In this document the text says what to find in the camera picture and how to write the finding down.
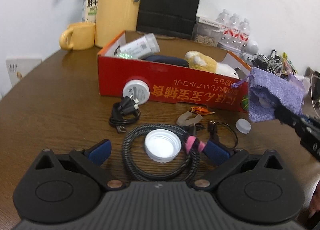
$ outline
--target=red cardboard box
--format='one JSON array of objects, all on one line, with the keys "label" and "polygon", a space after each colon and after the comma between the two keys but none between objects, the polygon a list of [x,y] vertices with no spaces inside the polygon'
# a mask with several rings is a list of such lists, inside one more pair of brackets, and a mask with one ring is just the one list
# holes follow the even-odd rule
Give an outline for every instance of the red cardboard box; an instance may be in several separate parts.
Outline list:
[{"label": "red cardboard box", "polygon": [[[246,111],[247,82],[239,88],[232,89],[231,84],[238,82],[238,79],[187,67],[112,57],[119,46],[141,36],[143,34],[123,31],[100,50],[98,76],[101,95],[121,97],[125,84],[139,79],[148,85],[151,101],[188,102],[211,108]],[[250,72],[250,66],[229,51],[180,38],[156,38],[160,46],[160,55],[184,58],[188,51],[194,50],[218,62],[229,64],[236,69],[240,78]]]}]

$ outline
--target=milk carton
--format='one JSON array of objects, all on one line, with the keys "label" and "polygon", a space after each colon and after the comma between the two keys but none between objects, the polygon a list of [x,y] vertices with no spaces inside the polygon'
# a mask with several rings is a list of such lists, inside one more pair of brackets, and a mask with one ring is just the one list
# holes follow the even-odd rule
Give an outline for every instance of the milk carton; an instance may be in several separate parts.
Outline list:
[{"label": "milk carton", "polygon": [[96,21],[98,0],[83,0],[82,3],[82,21],[93,22]]}]

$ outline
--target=mug handle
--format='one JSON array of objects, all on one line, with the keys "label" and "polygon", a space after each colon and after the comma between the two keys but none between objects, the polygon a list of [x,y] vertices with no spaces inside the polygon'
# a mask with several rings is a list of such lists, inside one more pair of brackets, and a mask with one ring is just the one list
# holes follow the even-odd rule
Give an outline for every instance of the mug handle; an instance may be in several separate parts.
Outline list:
[{"label": "mug handle", "polygon": [[61,34],[59,43],[62,49],[71,50],[73,48],[72,44],[67,43],[68,37],[71,36],[72,33],[73,33],[73,28],[68,28]]}]

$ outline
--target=coiled black cable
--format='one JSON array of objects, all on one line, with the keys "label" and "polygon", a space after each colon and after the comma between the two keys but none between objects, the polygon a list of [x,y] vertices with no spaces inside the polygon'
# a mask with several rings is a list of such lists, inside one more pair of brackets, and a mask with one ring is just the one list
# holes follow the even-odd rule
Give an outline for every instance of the coiled black cable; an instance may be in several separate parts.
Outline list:
[{"label": "coiled black cable", "polygon": [[178,175],[180,175],[189,166],[188,175],[183,179],[183,181],[189,182],[196,175],[200,163],[199,153],[197,150],[193,148],[186,156],[186,159],[183,162],[183,164],[175,171],[166,175],[154,175],[147,173],[140,169],[133,161],[131,154],[131,146],[134,139],[139,136],[147,135],[149,132],[157,129],[164,129],[173,132],[180,138],[182,144],[186,141],[187,137],[189,136],[189,134],[182,127],[170,124],[144,124],[134,128],[127,134],[122,144],[122,160],[127,171],[129,171],[130,174],[136,180],[139,181],[167,181],[172,180]]}]

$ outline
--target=purple drawstring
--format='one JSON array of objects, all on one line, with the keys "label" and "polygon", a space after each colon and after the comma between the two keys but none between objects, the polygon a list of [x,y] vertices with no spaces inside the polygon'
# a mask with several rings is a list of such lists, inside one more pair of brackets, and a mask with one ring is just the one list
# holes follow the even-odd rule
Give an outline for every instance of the purple drawstring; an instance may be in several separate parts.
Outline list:
[{"label": "purple drawstring", "polygon": [[231,85],[231,88],[238,88],[239,85],[243,84],[245,82],[245,80],[247,80],[249,77],[252,77],[253,75],[247,75],[244,79],[242,79],[241,81],[237,82],[237,83],[233,83]]}]

